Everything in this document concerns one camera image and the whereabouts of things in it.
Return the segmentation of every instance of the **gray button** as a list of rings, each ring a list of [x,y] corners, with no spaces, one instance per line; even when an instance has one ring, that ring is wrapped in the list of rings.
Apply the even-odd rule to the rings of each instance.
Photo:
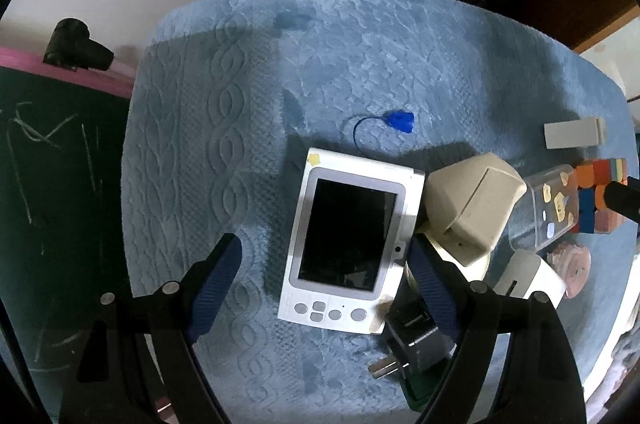
[[[354,321],[364,321],[367,317],[367,311],[365,309],[355,309],[351,313],[351,319]]]

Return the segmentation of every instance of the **green object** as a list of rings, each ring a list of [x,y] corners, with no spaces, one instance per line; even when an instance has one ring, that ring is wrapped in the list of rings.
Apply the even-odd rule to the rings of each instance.
[[[120,161],[129,101],[0,68],[0,297],[45,408],[104,292],[131,296]]]
[[[401,377],[400,385],[409,408],[413,411],[422,412],[431,399],[431,395],[438,387],[447,366],[448,359],[443,359],[434,364],[426,372],[409,377]]]

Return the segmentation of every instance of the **black screen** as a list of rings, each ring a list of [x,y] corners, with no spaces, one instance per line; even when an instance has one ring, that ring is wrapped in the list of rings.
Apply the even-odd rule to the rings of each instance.
[[[396,194],[318,179],[298,278],[372,291]]]

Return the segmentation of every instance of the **blue gripper pad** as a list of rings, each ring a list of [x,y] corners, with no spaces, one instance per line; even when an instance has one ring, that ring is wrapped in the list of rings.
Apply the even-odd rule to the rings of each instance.
[[[242,244],[239,238],[226,234],[204,262],[194,264],[192,267],[193,269],[199,264],[211,266],[214,263],[191,303],[191,321],[185,331],[189,344],[195,343],[200,336],[211,330],[211,325],[236,277],[241,261]]]
[[[412,238],[407,263],[438,328],[458,342],[465,328],[462,321],[468,300],[465,277],[455,265],[440,258],[423,234]]]

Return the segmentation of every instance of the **transparent plastic container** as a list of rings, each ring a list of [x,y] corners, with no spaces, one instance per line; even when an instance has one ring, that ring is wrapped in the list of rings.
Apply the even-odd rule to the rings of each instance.
[[[527,191],[507,222],[513,250],[537,252],[578,222],[578,183],[566,164],[524,179]]]

